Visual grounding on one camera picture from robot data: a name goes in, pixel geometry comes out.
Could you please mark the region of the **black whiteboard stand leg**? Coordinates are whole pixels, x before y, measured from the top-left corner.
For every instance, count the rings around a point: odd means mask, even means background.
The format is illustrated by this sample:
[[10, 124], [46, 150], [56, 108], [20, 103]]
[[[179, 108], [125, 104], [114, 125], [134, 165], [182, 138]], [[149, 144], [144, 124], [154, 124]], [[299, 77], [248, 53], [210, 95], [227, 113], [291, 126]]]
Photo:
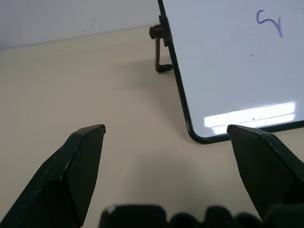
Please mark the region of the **black whiteboard stand leg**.
[[158, 73], [164, 73], [173, 69], [172, 64], [160, 64], [160, 53], [161, 53], [161, 39], [163, 40], [164, 46], [168, 45], [171, 41], [171, 32], [168, 23], [168, 19], [164, 15], [159, 16], [159, 24], [149, 28], [149, 35], [151, 39], [155, 40], [155, 70]]

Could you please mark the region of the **black-framed whiteboard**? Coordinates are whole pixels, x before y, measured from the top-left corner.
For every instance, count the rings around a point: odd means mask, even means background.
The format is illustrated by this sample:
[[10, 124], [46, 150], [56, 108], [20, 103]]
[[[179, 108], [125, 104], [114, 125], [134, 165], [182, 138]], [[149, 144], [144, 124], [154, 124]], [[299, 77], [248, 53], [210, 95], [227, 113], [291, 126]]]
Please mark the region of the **black-framed whiteboard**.
[[304, 0], [158, 0], [190, 137], [304, 127]]

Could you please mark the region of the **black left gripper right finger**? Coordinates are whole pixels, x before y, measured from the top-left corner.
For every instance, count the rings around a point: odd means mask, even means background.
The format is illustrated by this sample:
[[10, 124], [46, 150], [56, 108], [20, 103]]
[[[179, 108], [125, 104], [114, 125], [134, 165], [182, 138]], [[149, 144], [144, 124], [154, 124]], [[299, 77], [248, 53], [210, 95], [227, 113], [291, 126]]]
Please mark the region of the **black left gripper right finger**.
[[229, 125], [237, 167], [264, 223], [304, 223], [304, 162], [274, 134]]

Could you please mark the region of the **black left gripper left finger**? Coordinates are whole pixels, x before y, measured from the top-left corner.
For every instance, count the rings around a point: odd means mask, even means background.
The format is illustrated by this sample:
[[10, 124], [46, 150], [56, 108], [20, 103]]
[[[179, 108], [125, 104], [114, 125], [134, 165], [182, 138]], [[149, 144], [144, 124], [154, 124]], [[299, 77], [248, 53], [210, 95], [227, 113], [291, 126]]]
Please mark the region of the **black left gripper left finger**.
[[72, 133], [36, 171], [0, 228], [81, 228], [98, 176], [105, 125]]

